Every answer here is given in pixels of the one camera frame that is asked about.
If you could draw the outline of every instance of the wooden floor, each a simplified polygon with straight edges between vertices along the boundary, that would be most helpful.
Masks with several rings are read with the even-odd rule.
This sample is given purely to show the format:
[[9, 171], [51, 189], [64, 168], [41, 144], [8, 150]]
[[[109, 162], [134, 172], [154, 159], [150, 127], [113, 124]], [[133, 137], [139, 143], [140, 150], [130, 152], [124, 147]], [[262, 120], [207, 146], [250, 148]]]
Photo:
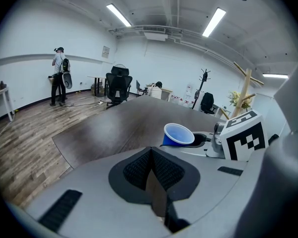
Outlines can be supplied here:
[[[67, 105], [92, 105], [62, 108], [50, 107], [49, 102], [17, 112], [0, 135], [0, 191], [5, 200], [22, 208], [73, 170], [52, 137], [106, 109], [106, 103], [99, 105], [99, 99], [91, 92], [68, 95]], [[8, 122], [8, 118], [0, 121], [0, 132]]]

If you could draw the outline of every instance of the person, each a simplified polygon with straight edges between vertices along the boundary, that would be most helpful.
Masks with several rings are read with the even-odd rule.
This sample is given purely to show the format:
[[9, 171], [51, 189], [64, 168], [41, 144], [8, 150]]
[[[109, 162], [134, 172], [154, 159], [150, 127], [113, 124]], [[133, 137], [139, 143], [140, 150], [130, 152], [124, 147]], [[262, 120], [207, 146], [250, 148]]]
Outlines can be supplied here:
[[55, 97], [56, 97], [56, 90], [58, 87], [61, 88], [62, 90], [62, 103], [65, 103], [65, 85], [63, 83], [62, 75], [63, 75], [63, 70], [62, 70], [62, 63], [63, 60], [66, 58], [64, 55], [64, 49], [62, 47], [59, 47], [57, 49], [54, 49], [56, 51], [56, 54], [54, 56], [54, 59], [52, 61], [52, 66], [54, 66], [54, 80], [52, 83], [52, 98], [51, 98], [51, 103], [50, 106], [55, 106]]

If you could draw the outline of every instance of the white wall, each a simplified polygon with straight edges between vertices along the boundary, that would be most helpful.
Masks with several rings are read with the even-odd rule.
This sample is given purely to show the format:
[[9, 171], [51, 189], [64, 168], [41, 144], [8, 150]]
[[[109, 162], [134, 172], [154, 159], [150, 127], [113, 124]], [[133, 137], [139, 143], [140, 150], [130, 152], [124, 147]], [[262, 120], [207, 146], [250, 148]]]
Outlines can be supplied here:
[[136, 80], [141, 87], [151, 82], [161, 81], [164, 88], [183, 97], [187, 84], [193, 86], [193, 95], [200, 87], [199, 76], [207, 69], [209, 80], [202, 91], [214, 96], [215, 104], [230, 106], [229, 91], [241, 91], [244, 78], [237, 71], [204, 53], [172, 42], [148, 41], [145, 37], [125, 37], [118, 41], [115, 63], [122, 63], [133, 77], [131, 92], [136, 93]]
[[[104, 28], [52, 4], [24, 1], [2, 22], [0, 81], [10, 88], [15, 109], [51, 96], [47, 77], [54, 73], [53, 50], [60, 46], [66, 56], [75, 56], [70, 59], [73, 87], [68, 91], [90, 88], [93, 78], [87, 76], [110, 71], [117, 49], [116, 38]], [[101, 56], [103, 46], [110, 48], [107, 59]], [[0, 116], [4, 114], [0, 99]]]

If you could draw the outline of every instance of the dark wooden table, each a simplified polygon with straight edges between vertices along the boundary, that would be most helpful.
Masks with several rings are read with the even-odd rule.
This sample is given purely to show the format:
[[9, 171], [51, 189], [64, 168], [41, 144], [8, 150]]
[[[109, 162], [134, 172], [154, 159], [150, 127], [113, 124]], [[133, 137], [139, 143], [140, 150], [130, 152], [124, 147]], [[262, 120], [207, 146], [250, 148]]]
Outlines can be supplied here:
[[92, 160], [146, 146], [159, 146], [167, 123], [191, 131], [214, 131], [219, 119], [203, 112], [143, 95], [89, 117], [53, 137], [76, 168]]

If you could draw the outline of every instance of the blue cup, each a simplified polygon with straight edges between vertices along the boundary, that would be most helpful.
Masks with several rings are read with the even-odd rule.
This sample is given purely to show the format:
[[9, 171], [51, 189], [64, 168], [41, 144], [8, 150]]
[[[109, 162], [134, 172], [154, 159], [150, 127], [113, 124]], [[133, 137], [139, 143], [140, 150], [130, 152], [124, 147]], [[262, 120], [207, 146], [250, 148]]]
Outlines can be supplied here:
[[176, 123], [164, 126], [163, 145], [183, 146], [192, 144], [193, 141], [194, 135], [188, 128]]

